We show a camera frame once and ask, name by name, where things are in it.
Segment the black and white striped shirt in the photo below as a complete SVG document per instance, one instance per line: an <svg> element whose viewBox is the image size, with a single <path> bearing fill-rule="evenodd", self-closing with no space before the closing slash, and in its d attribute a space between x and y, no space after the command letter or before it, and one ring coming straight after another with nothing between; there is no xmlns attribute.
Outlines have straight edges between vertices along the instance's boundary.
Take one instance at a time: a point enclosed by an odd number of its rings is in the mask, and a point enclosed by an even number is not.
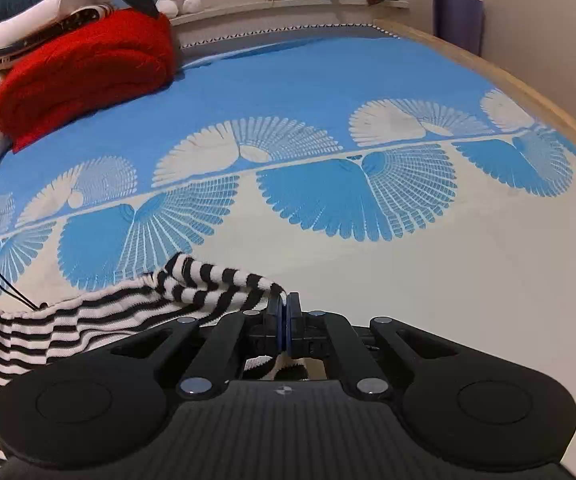
<svg viewBox="0 0 576 480"><path fill-rule="evenodd" d="M261 309L276 283L176 254L152 275L38 312L0 313L0 389L15 376L193 313L202 324ZM5 456L0 450L0 465Z"/></svg>

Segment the silver screw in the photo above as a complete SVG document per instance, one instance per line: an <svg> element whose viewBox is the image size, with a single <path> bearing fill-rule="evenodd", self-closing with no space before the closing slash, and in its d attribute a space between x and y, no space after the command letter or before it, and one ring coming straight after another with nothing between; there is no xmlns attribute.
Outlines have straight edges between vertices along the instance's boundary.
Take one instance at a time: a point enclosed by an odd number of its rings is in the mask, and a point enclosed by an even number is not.
<svg viewBox="0 0 576 480"><path fill-rule="evenodd" d="M388 383L377 377L369 377L359 381L357 389L364 394L379 395L388 389Z"/></svg>
<svg viewBox="0 0 576 480"><path fill-rule="evenodd" d="M207 392L212 387L212 383L203 377L190 377L181 381L179 387L186 394L198 395Z"/></svg>

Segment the purple folder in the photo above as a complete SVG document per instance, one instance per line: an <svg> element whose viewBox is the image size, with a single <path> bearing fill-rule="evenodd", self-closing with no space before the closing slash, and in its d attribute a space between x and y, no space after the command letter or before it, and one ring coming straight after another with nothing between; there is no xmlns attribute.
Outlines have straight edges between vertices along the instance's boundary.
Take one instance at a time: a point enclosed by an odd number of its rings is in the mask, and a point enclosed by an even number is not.
<svg viewBox="0 0 576 480"><path fill-rule="evenodd" d="M434 0L434 35L469 52L481 55L484 2Z"/></svg>

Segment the bed sheet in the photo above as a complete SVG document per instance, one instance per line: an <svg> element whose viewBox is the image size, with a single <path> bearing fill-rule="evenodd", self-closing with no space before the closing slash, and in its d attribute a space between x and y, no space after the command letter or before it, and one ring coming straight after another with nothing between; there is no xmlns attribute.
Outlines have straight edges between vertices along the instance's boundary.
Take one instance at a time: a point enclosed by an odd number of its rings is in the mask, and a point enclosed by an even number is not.
<svg viewBox="0 0 576 480"><path fill-rule="evenodd" d="M0 164L0 271L55 303L176 251L387 315L576 399L576 146L400 38L215 58ZM0 291L0 310L23 306ZM566 455L576 472L576 437Z"/></svg>

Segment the wooden bed frame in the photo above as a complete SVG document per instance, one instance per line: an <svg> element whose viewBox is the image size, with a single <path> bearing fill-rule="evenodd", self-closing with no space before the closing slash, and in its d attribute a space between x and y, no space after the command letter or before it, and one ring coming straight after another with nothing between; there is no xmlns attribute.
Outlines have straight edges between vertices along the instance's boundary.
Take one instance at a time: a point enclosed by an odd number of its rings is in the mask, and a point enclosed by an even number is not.
<svg viewBox="0 0 576 480"><path fill-rule="evenodd" d="M453 44L430 34L408 27L405 2L399 8L391 5L367 7L362 2L330 0L302 2L295 6L242 6L237 4L229 12L202 13L192 20L172 20L175 36L181 49L197 43L209 43L232 36L247 36L257 32L272 32L290 27L321 27L325 25L372 25L392 35L418 41L456 63L478 73L510 96L544 123L559 130L576 144L576 119L550 99L505 70Z"/></svg>

